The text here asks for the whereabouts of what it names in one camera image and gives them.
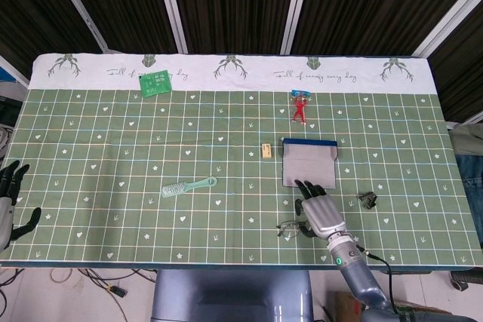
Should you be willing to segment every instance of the robotic hand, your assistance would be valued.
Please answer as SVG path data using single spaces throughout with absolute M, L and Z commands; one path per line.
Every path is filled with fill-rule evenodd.
M 35 229 L 42 213 L 40 207 L 35 208 L 30 221 L 24 226 L 14 229 L 14 212 L 20 184 L 23 175 L 29 169 L 29 165 L 23 165 L 14 173 L 19 165 L 19 161 L 14 161 L 0 170 L 0 250 L 7 249 L 11 241 L 15 241 Z
M 371 270 L 363 260 L 359 246 L 346 232 L 346 222 L 332 198 L 318 185 L 295 180 L 305 200 L 295 201 L 295 212 L 305 212 L 311 228 L 300 225 L 302 234 L 328 241 L 328 249 L 354 297 L 369 306 L 361 322 L 476 322 L 471 318 L 429 312 L 398 311 L 384 296 Z

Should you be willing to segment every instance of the grid pattern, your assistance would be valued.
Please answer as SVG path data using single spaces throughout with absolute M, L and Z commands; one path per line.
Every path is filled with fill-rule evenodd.
M 299 196 L 281 184 L 281 141 L 300 137 L 338 142 L 330 193 L 360 244 L 393 265 L 481 264 L 436 95 L 314 94 L 306 125 L 293 112 L 276 92 L 31 90 L 8 161 L 31 165 L 15 223 L 37 206 L 42 219 L 2 258 L 333 265 L 324 241 L 277 237 Z M 208 176 L 215 187 L 160 196 Z

